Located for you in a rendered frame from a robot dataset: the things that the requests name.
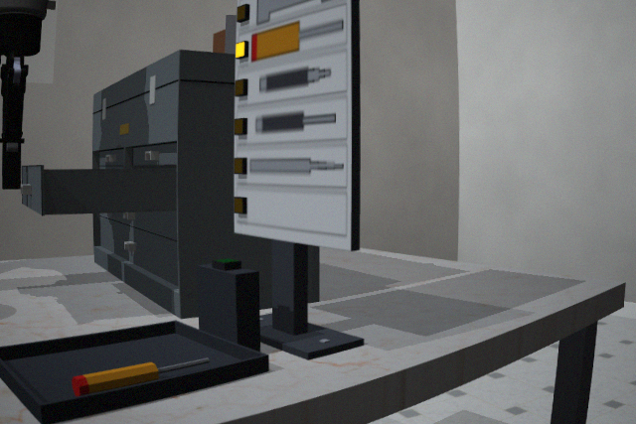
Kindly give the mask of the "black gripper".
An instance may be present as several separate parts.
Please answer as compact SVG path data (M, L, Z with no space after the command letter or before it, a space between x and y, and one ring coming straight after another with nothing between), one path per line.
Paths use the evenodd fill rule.
M7 57L7 65L2 64L0 70L4 117L0 138L3 190L21 189L21 143L25 141L21 139L23 105L29 69L28 65L24 65L24 54L29 57L40 51L41 33L42 19L38 16L0 14L0 52L1 56Z

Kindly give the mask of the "dark grey drawer chest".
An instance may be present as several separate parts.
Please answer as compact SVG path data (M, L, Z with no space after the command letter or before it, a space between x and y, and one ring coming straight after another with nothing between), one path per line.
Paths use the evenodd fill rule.
M92 213L94 262L180 319L215 259L259 271L272 308L272 239L234 233L235 56L179 50L94 94L92 169L22 166L24 206Z

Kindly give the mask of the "orange-handled screwdriver with red end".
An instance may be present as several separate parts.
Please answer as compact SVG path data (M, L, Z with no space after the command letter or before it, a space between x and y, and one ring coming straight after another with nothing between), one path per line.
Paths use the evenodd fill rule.
M210 362L203 358L180 364L157 368L153 362L142 363L112 370L74 376L72 379L75 396L81 396L118 387L159 379L159 373L191 367Z

